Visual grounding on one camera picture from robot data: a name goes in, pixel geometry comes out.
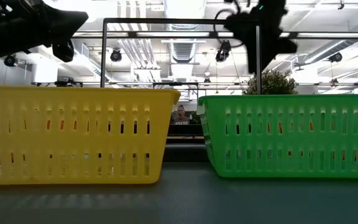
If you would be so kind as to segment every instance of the black metal frame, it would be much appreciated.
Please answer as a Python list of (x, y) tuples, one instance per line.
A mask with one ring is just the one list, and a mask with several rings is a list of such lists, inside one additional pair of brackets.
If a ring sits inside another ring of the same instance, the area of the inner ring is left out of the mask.
[(183, 136), (183, 137), (204, 136), (203, 127), (200, 124), (188, 124), (188, 125), (173, 124), (169, 126), (168, 136)]
[(45, 87), (48, 87), (50, 85), (55, 85), (55, 86), (59, 86), (59, 87), (77, 87), (75, 85), (80, 85), (80, 87), (84, 87), (84, 83), (83, 82), (59, 82), (59, 81), (56, 81), (56, 82), (45, 82), (45, 83), (42, 83), (42, 82), (32, 82), (31, 85), (36, 85), (37, 87), (39, 86), (42, 86), (42, 85), (45, 85)]
[[(227, 23), (235, 23), (235, 24), (247, 24), (248, 26), (256, 26), (256, 49), (257, 49), (257, 93), (261, 94), (262, 92), (262, 67), (260, 63), (260, 29), (259, 29), (259, 22), (258, 21), (244, 21), (244, 20), (232, 20), (226, 21), (222, 19), (161, 19), (161, 18), (105, 18), (103, 19), (103, 34), (102, 34), (102, 62), (101, 62), (101, 74), (100, 74), (100, 87), (104, 88), (105, 84), (105, 75), (106, 75), (106, 48), (107, 48), (107, 38), (108, 38), (108, 27), (107, 25), (110, 23), (125, 23), (125, 24), (200, 24), (200, 25), (225, 25)], [(122, 38), (130, 38), (130, 39), (149, 39), (150, 37), (147, 36), (139, 36), (140, 32), (127, 32), (127, 37), (119, 37)], [(215, 35), (213, 38), (217, 38), (217, 33), (209, 33), (209, 35)], [(169, 38), (167, 36), (155, 36), (155, 38)], [(176, 39), (188, 39), (188, 38), (200, 38), (200, 37), (174, 37)]]
[[(99, 82), (86, 82), (84, 85), (88, 85), (89, 83), (92, 83), (92, 85), (99, 85)], [(150, 85), (150, 86), (156, 86), (156, 85), (170, 85), (170, 86), (179, 86), (179, 85), (195, 85), (195, 83), (187, 83), (187, 82), (175, 82), (174, 85), (172, 85), (172, 83), (166, 82), (166, 83), (137, 83), (137, 82), (133, 82), (131, 84), (128, 84), (130, 82), (106, 82), (106, 85), (123, 85), (123, 83), (125, 83), (126, 85), (132, 85), (132, 86), (139, 86), (139, 85)], [(219, 82), (219, 83), (215, 83), (215, 82), (211, 82), (211, 83), (197, 83), (199, 88), (198, 90), (214, 90), (214, 89), (205, 89), (205, 88), (200, 88), (200, 86), (248, 86), (247, 83), (240, 83), (240, 82), (230, 82), (230, 83), (224, 83), (224, 82)], [(299, 86), (358, 86), (358, 82), (354, 82), (354, 83), (335, 83), (335, 82), (318, 82), (318, 83), (298, 83)]]
[[(165, 33), (171, 35), (152, 35), (158, 33)], [(178, 34), (188, 33), (188, 36), (181, 37)], [(197, 33), (207, 33), (206, 36), (195, 35)], [(228, 31), (219, 31), (215, 33), (213, 31), (194, 31), (194, 32), (185, 32), (185, 31), (169, 31), (169, 30), (161, 30), (161, 31), (107, 31), (107, 39), (179, 39), (179, 38), (194, 38), (194, 39), (216, 39), (216, 38), (225, 38), (232, 39), (232, 32)], [(286, 37), (293, 40), (358, 40), (358, 32), (299, 32), (299, 31), (291, 31), (282, 33), (282, 37)], [(93, 31), (93, 30), (85, 30), (79, 31), (74, 34), (72, 39), (102, 39), (103, 32), (101, 31)]]

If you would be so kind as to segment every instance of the ceiling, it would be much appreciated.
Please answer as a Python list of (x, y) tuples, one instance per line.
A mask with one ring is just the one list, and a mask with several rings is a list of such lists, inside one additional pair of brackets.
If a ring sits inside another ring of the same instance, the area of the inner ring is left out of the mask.
[[(198, 0), (181, 0), (183, 11), (191, 7), (192, 1)], [(86, 1), (78, 0), (78, 2), (86, 2), (88, 14), (92, 20), (83, 25), (79, 31), (101, 30), (104, 17), (112, 17), (113, 9), (109, 9), (107, 2), (109, 1)], [(125, 1), (119, 1), (120, 10), (121, 4)], [(289, 13), (283, 18), (282, 27), (285, 31), (308, 31), (308, 32), (347, 32), (358, 31), (358, 0), (345, 1), (345, 7), (338, 10), (339, 0), (287, 0), (287, 8)], [(130, 4), (126, 1), (125, 6), (127, 16), (130, 15)], [(215, 14), (224, 8), (228, 8), (223, 0), (206, 0), (206, 9), (204, 18), (213, 19)], [(163, 1), (162, 0), (146, 0), (146, 16), (163, 18)], [(163, 25), (147, 24), (149, 30), (158, 31), (166, 30)], [(203, 26), (203, 30), (212, 30), (211, 26)], [(101, 64), (101, 40), (100, 39), (76, 39), (77, 44), (84, 44), (89, 48), (89, 57), (97, 64)], [(223, 64), (217, 64), (215, 55), (219, 43), (217, 40), (205, 40), (204, 44), (198, 44), (195, 54), (195, 63), (191, 75), (196, 80), (203, 80), (205, 73), (209, 72), (211, 81), (215, 81), (217, 77), (218, 82), (238, 82), (238, 78), (242, 81), (247, 80), (250, 75), (247, 71), (247, 52), (244, 47), (233, 49), (229, 58)], [(332, 78), (342, 78), (342, 82), (358, 82), (358, 42), (350, 47), (342, 49), (340, 53), (343, 55), (343, 60), (339, 63), (330, 63), (327, 61), (319, 61), (311, 65), (304, 66), (302, 71), (297, 71), (297, 67), (293, 64), (300, 62), (302, 57), (316, 52), (321, 47), (334, 43), (332, 40), (298, 40), (299, 45), (296, 55), (278, 55), (273, 60), (268, 69), (292, 70), (293, 73), (301, 73), (298, 75), (298, 82), (328, 82)], [(108, 48), (112, 49), (120, 47), (116, 39), (109, 39), (107, 42)], [(172, 74), (171, 56), (168, 44), (162, 44), (160, 39), (152, 39), (151, 45), (153, 48), (155, 60), (157, 65), (161, 68), (161, 78), (166, 78)], [(131, 64), (128, 56), (122, 50), (122, 60), (120, 62), (112, 62), (109, 58), (106, 59), (106, 70), (110, 78), (113, 80), (130, 80)], [(76, 77), (78, 80), (96, 81), (95, 75), (89, 70), (82, 70), (80, 75)], [(343, 92), (347, 89), (355, 89), (356, 86), (347, 86), (343, 88)]]

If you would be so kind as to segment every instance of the basket slot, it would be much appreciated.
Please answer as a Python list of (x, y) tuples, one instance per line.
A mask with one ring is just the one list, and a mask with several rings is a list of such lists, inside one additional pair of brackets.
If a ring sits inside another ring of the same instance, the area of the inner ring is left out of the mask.
[(96, 173), (97, 173), (97, 175), (98, 176), (102, 176), (102, 172), (104, 172), (104, 170), (102, 170), (102, 164), (103, 164), (103, 157), (102, 157), (102, 154), (99, 152), (99, 153), (97, 153), (97, 171), (96, 171)]
[(134, 134), (137, 134), (137, 121), (134, 121)]
[(120, 173), (119, 175), (124, 176), (126, 173), (126, 154), (125, 153), (121, 153), (120, 154)]
[(248, 124), (247, 134), (252, 134), (252, 115), (250, 113), (247, 114), (247, 124)]
[(324, 151), (320, 151), (319, 152), (319, 170), (320, 171), (324, 170), (324, 160), (325, 160)]
[(230, 134), (231, 114), (226, 113), (226, 134)]
[(293, 131), (293, 127), (294, 127), (294, 124), (293, 124), (293, 122), (294, 122), (293, 113), (290, 113), (290, 114), (288, 115), (288, 119), (290, 120), (289, 130), (290, 130), (290, 131)]
[(273, 114), (269, 113), (267, 115), (267, 134), (271, 134), (272, 130), (271, 130), (271, 124), (272, 124), (272, 119), (273, 119)]
[(274, 170), (274, 162), (275, 160), (273, 159), (273, 150), (268, 149), (266, 151), (266, 155), (267, 155), (267, 170)]
[(311, 149), (309, 151), (309, 158), (308, 158), (309, 159), (309, 170), (310, 171), (314, 170), (314, 163), (315, 163), (314, 157), (315, 157), (314, 151)]
[(358, 153), (357, 149), (352, 151), (352, 170), (353, 171), (357, 170), (357, 163), (358, 163), (357, 153)]
[(336, 131), (336, 113), (331, 114), (331, 131)]
[(137, 175), (137, 154), (132, 153), (132, 175)]
[(342, 112), (342, 133), (347, 134), (347, 112)]
[(358, 134), (358, 112), (356, 111), (353, 113), (352, 123), (353, 123), (353, 134)]
[(31, 129), (33, 131), (38, 131), (40, 129), (40, 111), (38, 108), (30, 109), (30, 120)]
[(144, 175), (150, 175), (150, 154), (146, 153), (144, 157)]
[(95, 131), (98, 133), (101, 133), (102, 132), (102, 119), (101, 119), (102, 111), (96, 110), (95, 113), (96, 113), (96, 129), (95, 129)]
[(114, 111), (109, 110), (108, 113), (108, 133), (112, 134), (114, 132), (114, 123), (113, 123), (113, 117), (114, 117)]
[(73, 130), (77, 130), (77, 110), (75, 110), (75, 109), (72, 109), (71, 110), (71, 120), (72, 120), (72, 122), (73, 122)]
[(226, 170), (231, 170), (231, 152), (226, 149)]
[(107, 174), (114, 175), (114, 154), (113, 153), (109, 153)]
[(247, 156), (247, 170), (252, 170), (253, 162), (252, 162), (252, 152), (250, 149), (247, 149), (246, 156)]
[(150, 134), (150, 120), (147, 120), (147, 134)]
[(241, 114), (236, 115), (236, 134), (240, 134)]
[(278, 133), (283, 134), (283, 113), (278, 114)]
[(346, 170), (346, 150), (342, 150), (341, 170)]
[(300, 112), (299, 113), (299, 120), (298, 120), (298, 130), (299, 130), (299, 132), (304, 131), (304, 129), (305, 129), (304, 122), (305, 122), (305, 114), (304, 114), (304, 112)]
[(236, 150), (236, 170), (243, 170), (242, 167), (242, 152), (241, 150)]
[(331, 155), (329, 157), (329, 170), (335, 170), (335, 151), (331, 151)]
[(27, 177), (28, 176), (28, 168), (29, 168), (29, 160), (28, 160), (28, 156), (26, 156), (26, 154), (22, 155), (23, 161), (22, 161), (22, 175), (23, 177)]
[(309, 128), (310, 131), (314, 131), (314, 112), (310, 113)]
[(120, 133), (124, 134), (124, 120), (121, 120)]
[(66, 158), (66, 156), (65, 155), (60, 155), (59, 156), (59, 162), (60, 162), (60, 176), (61, 177), (64, 177), (64, 176), (66, 176), (66, 165), (67, 165), (67, 158)]
[(257, 134), (262, 134), (262, 114), (258, 113), (257, 115), (257, 130), (256, 133)]
[(321, 112), (320, 114), (320, 131), (326, 130), (326, 113)]

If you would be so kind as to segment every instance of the gray table surface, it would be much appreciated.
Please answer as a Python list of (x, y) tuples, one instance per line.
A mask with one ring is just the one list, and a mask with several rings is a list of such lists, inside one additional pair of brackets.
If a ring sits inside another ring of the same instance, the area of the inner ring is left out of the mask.
[(358, 180), (222, 179), (164, 163), (153, 185), (0, 187), (0, 223), (358, 223)]

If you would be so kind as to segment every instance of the wall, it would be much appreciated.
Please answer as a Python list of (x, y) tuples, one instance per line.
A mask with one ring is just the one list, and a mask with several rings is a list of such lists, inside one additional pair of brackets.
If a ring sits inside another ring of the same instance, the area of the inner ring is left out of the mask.
[(0, 85), (30, 85), (32, 72), (25, 72), (23, 68), (9, 68), (0, 60)]

